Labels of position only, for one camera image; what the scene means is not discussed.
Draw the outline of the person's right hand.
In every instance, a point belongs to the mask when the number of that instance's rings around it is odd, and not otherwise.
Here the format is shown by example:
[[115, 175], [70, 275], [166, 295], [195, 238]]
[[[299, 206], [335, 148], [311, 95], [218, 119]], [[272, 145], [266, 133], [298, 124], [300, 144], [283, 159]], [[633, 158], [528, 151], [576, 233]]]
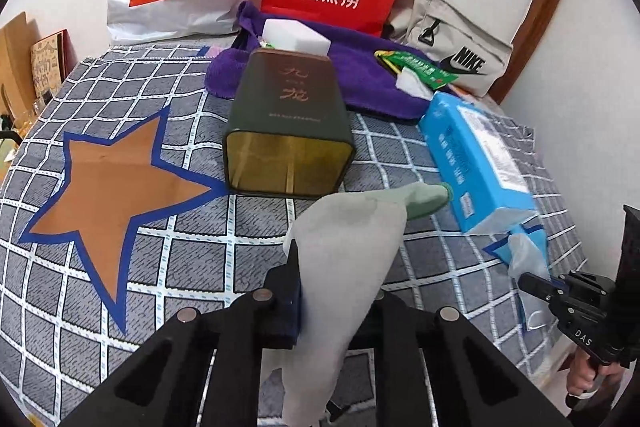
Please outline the person's right hand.
[[613, 384], [622, 380], [625, 373], [623, 366], [614, 363], [600, 366], [595, 371], [591, 367], [589, 360], [590, 356], [586, 351], [580, 348], [575, 350], [574, 359], [570, 363], [570, 369], [566, 377], [566, 391], [570, 395], [582, 395], [584, 392], [590, 392], [594, 381], [599, 376], [602, 376], [605, 381], [608, 379]]

